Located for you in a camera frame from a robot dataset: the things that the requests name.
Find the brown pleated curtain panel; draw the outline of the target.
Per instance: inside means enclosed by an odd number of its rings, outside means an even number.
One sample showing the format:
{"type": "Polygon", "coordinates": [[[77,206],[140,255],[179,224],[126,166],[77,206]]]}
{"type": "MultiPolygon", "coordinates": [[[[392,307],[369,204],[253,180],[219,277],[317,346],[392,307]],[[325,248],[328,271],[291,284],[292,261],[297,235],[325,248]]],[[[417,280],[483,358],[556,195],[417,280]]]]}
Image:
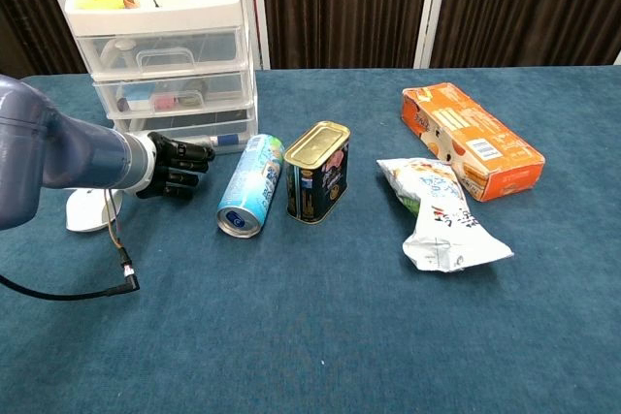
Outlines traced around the brown pleated curtain panel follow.
{"type": "Polygon", "coordinates": [[[265,0],[274,69],[409,68],[424,0],[265,0]]]}
{"type": "Polygon", "coordinates": [[[82,57],[57,0],[0,0],[0,74],[76,74],[82,57]]]}
{"type": "Polygon", "coordinates": [[[431,67],[610,65],[621,0],[442,0],[431,67]]]}

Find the clear plastic drawer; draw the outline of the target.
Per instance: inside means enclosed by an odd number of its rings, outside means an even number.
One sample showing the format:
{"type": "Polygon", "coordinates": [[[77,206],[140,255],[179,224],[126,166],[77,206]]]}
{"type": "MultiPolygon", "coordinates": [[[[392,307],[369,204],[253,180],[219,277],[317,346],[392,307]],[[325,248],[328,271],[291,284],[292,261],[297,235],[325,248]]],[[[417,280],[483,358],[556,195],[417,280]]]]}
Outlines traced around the clear plastic drawer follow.
{"type": "Polygon", "coordinates": [[[153,80],[117,80],[93,83],[109,119],[151,118],[163,115],[229,111],[250,106],[252,79],[247,72],[206,74],[153,80]],[[131,111],[124,97],[124,87],[132,84],[153,85],[148,111],[131,111]],[[156,111],[152,98],[173,94],[177,105],[171,111],[156,111]]]}
{"type": "Polygon", "coordinates": [[[99,81],[235,71],[248,57],[243,27],[79,37],[78,45],[99,81]]]}

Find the blue beverage can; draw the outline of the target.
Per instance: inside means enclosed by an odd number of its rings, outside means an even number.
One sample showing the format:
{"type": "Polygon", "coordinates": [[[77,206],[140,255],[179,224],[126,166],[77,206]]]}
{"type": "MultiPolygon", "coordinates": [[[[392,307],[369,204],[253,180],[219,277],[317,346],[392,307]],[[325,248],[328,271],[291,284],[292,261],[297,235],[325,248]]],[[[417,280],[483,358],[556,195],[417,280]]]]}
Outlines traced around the blue beverage can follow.
{"type": "Polygon", "coordinates": [[[217,206],[218,227],[236,238],[251,238],[265,224],[283,164],[283,144],[275,136],[251,137],[217,206]]]}

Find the blue white marker pen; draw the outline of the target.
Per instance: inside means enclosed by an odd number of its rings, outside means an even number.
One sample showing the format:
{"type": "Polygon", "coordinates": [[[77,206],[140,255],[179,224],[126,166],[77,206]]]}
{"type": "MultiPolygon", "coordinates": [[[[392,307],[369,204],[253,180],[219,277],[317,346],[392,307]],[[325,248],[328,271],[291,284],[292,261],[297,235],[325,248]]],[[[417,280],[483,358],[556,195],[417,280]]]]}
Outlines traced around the blue white marker pen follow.
{"type": "Polygon", "coordinates": [[[250,139],[249,133],[233,133],[217,136],[198,136],[189,139],[190,143],[208,146],[216,154],[243,152],[250,139]]]}

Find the white partition frame post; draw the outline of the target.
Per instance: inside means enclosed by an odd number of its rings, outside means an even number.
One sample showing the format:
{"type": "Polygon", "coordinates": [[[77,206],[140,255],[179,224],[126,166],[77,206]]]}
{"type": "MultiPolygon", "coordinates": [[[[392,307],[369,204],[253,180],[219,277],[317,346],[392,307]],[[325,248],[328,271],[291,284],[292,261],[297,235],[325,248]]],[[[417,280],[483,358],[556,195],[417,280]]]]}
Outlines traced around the white partition frame post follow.
{"type": "Polygon", "coordinates": [[[413,69],[428,69],[436,40],[442,0],[423,0],[418,28],[413,69]]]}

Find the dark luncheon meat tin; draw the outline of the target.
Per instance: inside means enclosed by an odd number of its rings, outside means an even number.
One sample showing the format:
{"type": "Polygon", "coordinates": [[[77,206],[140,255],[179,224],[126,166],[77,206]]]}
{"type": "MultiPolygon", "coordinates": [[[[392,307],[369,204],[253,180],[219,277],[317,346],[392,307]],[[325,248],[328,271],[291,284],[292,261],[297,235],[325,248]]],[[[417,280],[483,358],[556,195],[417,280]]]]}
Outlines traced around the dark luncheon meat tin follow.
{"type": "Polygon", "coordinates": [[[350,130],[333,121],[316,122],[284,154],[287,212],[320,222],[347,189],[350,130]]]}

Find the orange cracker box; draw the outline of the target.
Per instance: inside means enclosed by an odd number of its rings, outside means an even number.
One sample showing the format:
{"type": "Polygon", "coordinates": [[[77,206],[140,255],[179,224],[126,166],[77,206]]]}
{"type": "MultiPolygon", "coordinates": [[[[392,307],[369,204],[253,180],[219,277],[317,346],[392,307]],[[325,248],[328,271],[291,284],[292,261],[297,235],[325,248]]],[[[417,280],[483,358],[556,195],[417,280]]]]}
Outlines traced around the orange cracker box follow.
{"type": "Polygon", "coordinates": [[[535,187],[544,156],[451,82],[402,91],[402,120],[487,202],[535,187]]]}

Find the blue white small box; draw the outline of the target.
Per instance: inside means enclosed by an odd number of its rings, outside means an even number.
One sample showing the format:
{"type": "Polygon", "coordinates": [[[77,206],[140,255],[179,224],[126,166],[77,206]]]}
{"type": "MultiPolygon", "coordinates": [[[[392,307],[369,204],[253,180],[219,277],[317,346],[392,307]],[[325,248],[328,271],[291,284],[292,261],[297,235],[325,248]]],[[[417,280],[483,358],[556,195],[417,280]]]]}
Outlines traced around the blue white small box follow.
{"type": "Polygon", "coordinates": [[[124,87],[124,97],[131,111],[148,111],[151,108],[150,97],[153,85],[148,83],[132,84],[124,87]]]}

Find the white computer mouse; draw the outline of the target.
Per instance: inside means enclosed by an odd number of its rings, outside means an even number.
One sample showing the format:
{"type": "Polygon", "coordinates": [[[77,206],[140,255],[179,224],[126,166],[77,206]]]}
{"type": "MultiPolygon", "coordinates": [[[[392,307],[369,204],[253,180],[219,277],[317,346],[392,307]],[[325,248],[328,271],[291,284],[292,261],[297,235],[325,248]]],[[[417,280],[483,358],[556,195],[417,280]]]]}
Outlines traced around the white computer mouse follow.
{"type": "Polygon", "coordinates": [[[113,189],[104,199],[104,189],[78,188],[66,203],[66,229],[87,233],[108,227],[108,214],[115,220],[122,207],[123,191],[113,189]]]}

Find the white crumpled snack bag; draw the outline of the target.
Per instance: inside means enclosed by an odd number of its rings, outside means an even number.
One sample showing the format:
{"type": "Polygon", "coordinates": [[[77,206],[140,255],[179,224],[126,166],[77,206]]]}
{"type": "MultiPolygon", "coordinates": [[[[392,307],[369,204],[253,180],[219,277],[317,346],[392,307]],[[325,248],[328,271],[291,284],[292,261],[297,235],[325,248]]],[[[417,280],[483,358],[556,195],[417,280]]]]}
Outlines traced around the white crumpled snack bag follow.
{"type": "Polygon", "coordinates": [[[421,271],[453,272],[513,255],[471,213],[452,168],[429,158],[377,161],[400,202],[416,215],[403,251],[421,271]]]}

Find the clear drawer with marker pen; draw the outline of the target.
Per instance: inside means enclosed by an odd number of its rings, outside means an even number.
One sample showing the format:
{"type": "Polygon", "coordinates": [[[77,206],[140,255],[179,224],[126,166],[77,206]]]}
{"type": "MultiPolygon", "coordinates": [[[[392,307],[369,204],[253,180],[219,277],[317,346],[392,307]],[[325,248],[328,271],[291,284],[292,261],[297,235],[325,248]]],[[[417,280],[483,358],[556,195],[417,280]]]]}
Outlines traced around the clear drawer with marker pen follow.
{"type": "Polygon", "coordinates": [[[117,119],[116,130],[132,134],[158,132],[172,140],[189,143],[198,136],[217,136],[233,133],[257,134],[258,118],[256,108],[236,111],[216,111],[189,115],[117,119]]]}

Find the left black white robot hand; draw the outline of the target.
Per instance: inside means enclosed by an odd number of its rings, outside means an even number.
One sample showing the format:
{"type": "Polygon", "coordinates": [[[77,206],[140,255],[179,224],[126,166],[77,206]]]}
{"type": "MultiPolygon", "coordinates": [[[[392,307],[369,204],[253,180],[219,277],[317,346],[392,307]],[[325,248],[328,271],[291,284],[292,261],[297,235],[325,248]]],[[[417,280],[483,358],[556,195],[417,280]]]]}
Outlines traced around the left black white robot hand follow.
{"type": "Polygon", "coordinates": [[[197,174],[204,174],[215,152],[208,145],[172,140],[157,132],[147,134],[154,146],[154,168],[148,184],[135,195],[140,199],[167,197],[189,201],[199,183],[197,174]]]}

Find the blue felt table cover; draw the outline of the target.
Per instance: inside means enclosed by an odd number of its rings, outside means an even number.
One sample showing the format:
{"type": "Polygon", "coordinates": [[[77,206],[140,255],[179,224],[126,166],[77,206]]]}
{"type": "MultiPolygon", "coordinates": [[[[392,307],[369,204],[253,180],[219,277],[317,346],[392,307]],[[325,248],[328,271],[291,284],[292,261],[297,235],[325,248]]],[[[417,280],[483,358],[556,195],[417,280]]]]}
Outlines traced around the blue felt table cover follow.
{"type": "Polygon", "coordinates": [[[51,303],[0,287],[0,414],[621,414],[621,66],[273,70],[259,128],[351,132],[348,188],[318,224],[278,186],[252,239],[217,227],[238,156],[188,203],[126,197],[141,288],[51,303]],[[546,160],[479,222],[513,256],[418,271],[381,158],[424,157],[407,87],[449,81],[546,160]]]}

